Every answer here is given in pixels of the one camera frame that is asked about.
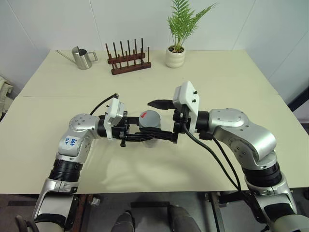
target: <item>potted plant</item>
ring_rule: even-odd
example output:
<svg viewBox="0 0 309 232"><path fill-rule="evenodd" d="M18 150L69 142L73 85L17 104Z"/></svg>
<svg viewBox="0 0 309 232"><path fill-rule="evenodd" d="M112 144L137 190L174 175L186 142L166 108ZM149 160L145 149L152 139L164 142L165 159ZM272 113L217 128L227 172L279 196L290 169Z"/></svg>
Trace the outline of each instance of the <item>potted plant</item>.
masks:
<svg viewBox="0 0 309 232"><path fill-rule="evenodd" d="M184 63L185 49L183 42L197 29L197 22L215 4L205 8L194 16L194 10L190 8L189 0L172 0L173 13L168 17L169 29L173 38L173 45L166 50L166 65L178 68Z"/></svg>

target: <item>table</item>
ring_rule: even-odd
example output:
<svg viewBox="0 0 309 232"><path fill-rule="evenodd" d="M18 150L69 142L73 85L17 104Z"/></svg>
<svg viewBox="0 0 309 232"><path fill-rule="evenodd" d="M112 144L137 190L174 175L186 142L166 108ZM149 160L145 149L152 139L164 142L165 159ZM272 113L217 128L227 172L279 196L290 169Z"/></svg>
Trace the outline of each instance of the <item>table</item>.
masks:
<svg viewBox="0 0 309 232"><path fill-rule="evenodd" d="M245 51L190 51L178 69L164 65L164 54L151 52L150 69L113 76L102 52L98 52L100 62L79 70L51 51L0 123L0 193L40 192L58 142L74 115L89 113L116 92L128 115L138 116L152 109L148 102L171 99L175 87L185 80L198 90L200 110L237 108L269 129L278 140L278 161L289 186L309 186L309 180L302 178L308 174L309 137ZM96 113L104 112L101 107ZM171 131L173 111L158 113L162 129ZM213 142L205 142L223 159ZM240 165L223 146L246 189ZM129 142L123 148L120 141L95 140L78 193L233 189L212 156L180 135L176 145L159 141L153 148Z"/></svg>

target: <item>white flower pot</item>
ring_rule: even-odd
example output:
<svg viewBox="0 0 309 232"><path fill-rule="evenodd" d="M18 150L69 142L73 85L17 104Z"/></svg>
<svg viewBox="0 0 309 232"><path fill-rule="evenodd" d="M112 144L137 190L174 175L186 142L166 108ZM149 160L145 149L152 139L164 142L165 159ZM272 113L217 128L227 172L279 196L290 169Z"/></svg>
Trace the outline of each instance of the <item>white flower pot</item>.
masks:
<svg viewBox="0 0 309 232"><path fill-rule="evenodd" d="M170 68L178 68L183 65L185 56L185 49L181 53L173 53L169 51L169 48L166 49L166 58L165 63Z"/></svg>

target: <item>wooden test tube rack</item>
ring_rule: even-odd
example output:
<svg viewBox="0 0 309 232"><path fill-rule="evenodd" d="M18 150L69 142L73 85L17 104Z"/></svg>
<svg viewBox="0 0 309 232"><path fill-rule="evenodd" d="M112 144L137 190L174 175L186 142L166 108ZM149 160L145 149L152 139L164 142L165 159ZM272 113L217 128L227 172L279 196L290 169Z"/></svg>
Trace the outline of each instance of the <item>wooden test tube rack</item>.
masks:
<svg viewBox="0 0 309 232"><path fill-rule="evenodd" d="M105 46L106 46L106 51L108 54L107 62L112 65L111 72L113 75L122 74L126 72L132 72L132 71L141 70L141 69L147 69L151 67L151 62L149 61L149 47L147 47L147 62L143 61L143 58L146 57L146 54L144 53L144 47L143 47L143 38L141 39L140 53L137 53L136 39L134 40L135 49L133 49L133 54L131 54L131 51L130 51L129 40L127 41L128 52L125 51L126 54L124 54L122 42L120 42L122 56L120 54L117 54L115 43L113 43L115 57L112 57L111 53L108 50L107 44L105 44ZM134 61L134 64L129 65L129 61Z"/></svg>

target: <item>floor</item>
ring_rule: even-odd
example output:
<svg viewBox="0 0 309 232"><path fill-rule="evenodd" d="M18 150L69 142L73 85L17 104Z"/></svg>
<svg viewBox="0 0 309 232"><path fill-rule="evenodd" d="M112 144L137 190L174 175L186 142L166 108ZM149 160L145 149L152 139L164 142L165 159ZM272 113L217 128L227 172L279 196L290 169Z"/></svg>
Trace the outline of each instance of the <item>floor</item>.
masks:
<svg viewBox="0 0 309 232"><path fill-rule="evenodd" d="M303 189L294 189L293 196L298 212L309 216L309 201ZM170 232L165 207L131 208L132 202L170 202L184 207L195 219L202 232L216 232L211 204L202 193L115 193L100 194L99 206L88 208L87 220L82 231L110 232L117 217L130 209L135 217L136 232ZM32 197L0 194L0 231L18 232L14 223L16 215L31 218L35 200ZM220 209L227 232L259 232L264 225L255 221L250 208L242 201L223 205Z"/></svg>

